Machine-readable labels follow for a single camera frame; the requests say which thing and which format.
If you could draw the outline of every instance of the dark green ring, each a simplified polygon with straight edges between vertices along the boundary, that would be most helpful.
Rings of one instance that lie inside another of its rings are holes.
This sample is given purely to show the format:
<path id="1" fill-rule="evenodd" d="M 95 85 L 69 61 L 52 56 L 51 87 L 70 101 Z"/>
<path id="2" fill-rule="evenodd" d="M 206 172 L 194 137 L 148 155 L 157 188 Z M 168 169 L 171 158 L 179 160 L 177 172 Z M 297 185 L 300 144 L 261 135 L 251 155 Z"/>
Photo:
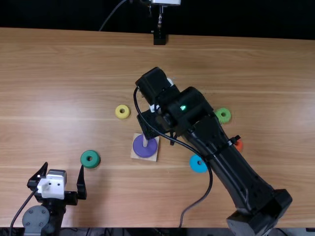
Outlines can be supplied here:
<path id="1" fill-rule="evenodd" d="M 85 168 L 93 169 L 100 163 L 100 157 L 96 151 L 88 150 L 81 155 L 81 164 Z"/>

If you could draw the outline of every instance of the wood grain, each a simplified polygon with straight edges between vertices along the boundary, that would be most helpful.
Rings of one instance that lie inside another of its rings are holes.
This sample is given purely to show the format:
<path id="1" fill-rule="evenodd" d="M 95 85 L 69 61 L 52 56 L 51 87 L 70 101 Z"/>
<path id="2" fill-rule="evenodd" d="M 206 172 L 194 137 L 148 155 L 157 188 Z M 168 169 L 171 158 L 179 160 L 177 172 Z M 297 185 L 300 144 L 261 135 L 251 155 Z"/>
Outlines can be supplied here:
<path id="1" fill-rule="evenodd" d="M 67 207 L 64 227 L 178 226 L 208 174 L 193 173 L 190 151 L 164 139 L 157 163 L 130 158 L 141 131 L 134 83 L 159 66 L 179 89 L 194 86 L 214 108 L 231 110 L 227 134 L 239 134 L 251 166 L 293 196 L 278 226 L 313 227 L 315 42 L 180 35 L 166 46 L 152 42 L 148 34 L 0 29 L 0 226 L 9 226 L 30 193 L 28 178 L 45 161 L 67 170 L 67 189 L 75 190 L 87 149 L 100 153 L 101 165 L 86 170 L 88 198 Z M 131 108 L 126 120 L 114 115 L 120 104 Z M 215 177 L 184 226 L 226 227 L 234 210 Z"/>

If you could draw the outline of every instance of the toy ring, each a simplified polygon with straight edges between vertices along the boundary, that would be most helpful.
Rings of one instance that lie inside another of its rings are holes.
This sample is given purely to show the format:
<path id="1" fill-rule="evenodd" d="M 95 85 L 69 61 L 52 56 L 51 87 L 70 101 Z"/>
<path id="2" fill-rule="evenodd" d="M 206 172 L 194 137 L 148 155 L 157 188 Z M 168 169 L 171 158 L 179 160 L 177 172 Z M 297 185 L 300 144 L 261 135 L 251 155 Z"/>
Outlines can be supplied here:
<path id="1" fill-rule="evenodd" d="M 235 148 L 238 150 L 238 151 L 241 151 L 243 149 L 243 142 L 242 140 L 237 140 L 236 143 L 234 144 Z"/>
<path id="2" fill-rule="evenodd" d="M 100 157 L 96 151 L 88 150 L 81 155 L 81 164 L 88 169 L 93 169 L 100 163 Z"/>
<path id="3" fill-rule="evenodd" d="M 220 108 L 215 113 L 221 124 L 227 123 L 231 119 L 231 112 L 227 108 Z"/>
<path id="4" fill-rule="evenodd" d="M 130 114 L 130 110 L 126 105 L 119 105 L 115 109 L 115 115 L 119 119 L 126 119 Z"/>

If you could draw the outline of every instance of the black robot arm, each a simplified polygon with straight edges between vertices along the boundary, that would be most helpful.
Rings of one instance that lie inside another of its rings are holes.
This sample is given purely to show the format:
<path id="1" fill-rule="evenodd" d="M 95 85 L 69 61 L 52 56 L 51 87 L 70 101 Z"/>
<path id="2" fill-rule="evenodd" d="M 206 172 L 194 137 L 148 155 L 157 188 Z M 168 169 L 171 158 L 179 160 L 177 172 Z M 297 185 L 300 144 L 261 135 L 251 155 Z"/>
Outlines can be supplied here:
<path id="1" fill-rule="evenodd" d="M 179 92 L 158 67 L 136 85 L 151 105 L 142 113 L 145 120 L 162 133 L 183 136 L 228 190 L 237 209 L 227 219 L 235 235 L 266 235 L 291 204 L 289 193 L 273 189 L 250 167 L 233 145 L 240 137 L 227 137 L 213 108 L 197 89 Z M 158 135 L 140 116 L 138 121 L 147 139 Z"/>

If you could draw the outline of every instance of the black cable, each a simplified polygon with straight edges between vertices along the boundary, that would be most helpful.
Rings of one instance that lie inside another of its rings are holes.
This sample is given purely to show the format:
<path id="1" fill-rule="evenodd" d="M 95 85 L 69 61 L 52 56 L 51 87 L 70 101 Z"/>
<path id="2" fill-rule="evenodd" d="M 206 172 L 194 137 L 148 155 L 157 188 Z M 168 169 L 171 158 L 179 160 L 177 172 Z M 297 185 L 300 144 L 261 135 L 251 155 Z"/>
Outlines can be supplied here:
<path id="1" fill-rule="evenodd" d="M 137 91 L 138 91 L 138 87 L 136 87 L 136 89 L 134 90 L 133 92 L 133 102 L 134 102 L 134 106 L 136 107 L 136 110 L 139 114 L 139 116 L 141 117 L 141 119 L 146 123 L 147 126 L 149 126 L 153 131 L 155 131 L 157 134 L 161 135 L 162 137 L 170 140 L 170 141 L 173 141 L 175 143 L 178 143 L 186 148 L 188 148 L 189 150 L 191 150 L 192 152 L 194 152 L 195 154 L 197 154 L 198 156 L 200 156 L 203 160 L 203 156 L 196 150 L 194 149 L 193 147 L 189 146 L 188 144 L 185 144 L 177 139 L 174 139 L 174 138 L 171 138 L 169 136 L 167 136 L 166 134 L 163 134 L 161 133 L 160 131 L 158 131 L 157 129 L 155 129 L 153 126 L 151 126 L 143 117 L 143 115 L 141 114 L 141 111 L 140 111 L 140 108 L 138 106 L 138 102 L 137 102 Z M 206 162 L 204 160 L 205 164 L 207 165 L 207 168 L 208 168 L 208 172 L 209 172 L 209 186 L 207 188 L 207 191 L 205 192 L 205 194 L 200 198 L 198 199 L 196 202 L 194 202 L 193 204 L 189 205 L 187 208 L 185 208 L 181 214 L 181 219 L 180 219 L 180 223 L 179 223 L 179 226 L 178 228 L 181 228 L 182 227 L 182 224 L 183 224 L 183 218 L 184 218 L 184 214 L 189 210 L 191 209 L 192 207 L 194 207 L 195 205 L 199 204 L 200 202 L 202 202 L 207 196 L 208 194 L 210 193 L 211 191 L 211 188 L 212 188 L 212 184 L 213 184 L 213 175 L 212 175 L 212 170 L 211 170 L 211 167 L 210 167 L 210 164 L 208 162 Z"/>
<path id="2" fill-rule="evenodd" d="M 289 236 L 285 231 L 283 231 L 282 229 L 277 228 L 281 233 L 283 233 L 285 236 Z"/>
<path id="3" fill-rule="evenodd" d="M 78 232 L 78 228 L 62 228 L 62 229 L 60 229 L 60 231 L 62 231 L 62 230 L 72 230 L 74 232 Z"/>
<path id="4" fill-rule="evenodd" d="M 193 204 L 191 204 L 190 206 L 188 206 L 185 210 L 183 210 L 182 214 L 181 214 L 181 220 L 180 220 L 180 223 L 179 223 L 179 226 L 178 228 L 181 228 L 182 227 L 182 224 L 183 224 L 183 217 L 184 217 L 184 214 L 186 213 L 186 211 L 190 210 L 191 208 L 193 208 L 195 205 L 201 203 L 203 200 L 205 200 L 205 198 L 208 196 L 208 194 L 210 193 L 211 191 L 211 188 L 212 188 L 212 184 L 213 184 L 213 175 L 212 175 L 212 171 L 211 171 L 211 167 L 209 165 L 209 163 L 207 162 L 206 163 L 207 165 L 207 168 L 208 168 L 208 172 L 209 172 L 209 186 L 207 188 L 207 191 L 205 192 L 205 194 L 199 198 L 196 202 L 194 202 Z"/>
<path id="5" fill-rule="evenodd" d="M 87 230 L 87 234 L 86 234 L 85 236 L 88 236 L 90 229 L 91 229 L 91 228 L 88 228 L 88 230 Z"/>
<path id="6" fill-rule="evenodd" d="M 11 222 L 11 225 L 10 225 L 10 229 L 9 229 L 9 236 L 12 236 L 12 229 L 13 229 L 13 225 L 14 225 L 14 222 L 16 221 L 16 219 L 18 218 L 19 214 L 21 213 L 21 211 L 23 210 L 23 208 L 26 206 L 26 204 L 30 201 L 30 199 L 32 198 L 32 196 L 34 196 L 34 194 L 36 193 L 38 189 L 34 189 L 32 191 L 32 193 L 29 195 L 28 198 L 26 198 L 25 202 L 22 204 L 22 206 L 20 207 L 20 209 L 18 210 L 18 212 L 15 214 L 12 222 Z"/>
<path id="7" fill-rule="evenodd" d="M 109 16 L 105 19 L 105 21 L 103 22 L 102 26 L 99 28 L 98 31 L 102 31 L 102 29 L 104 28 L 105 24 L 107 23 L 107 21 L 111 18 L 111 16 L 115 13 L 115 11 L 127 0 L 122 0 L 113 10 L 112 12 L 109 14 Z"/>

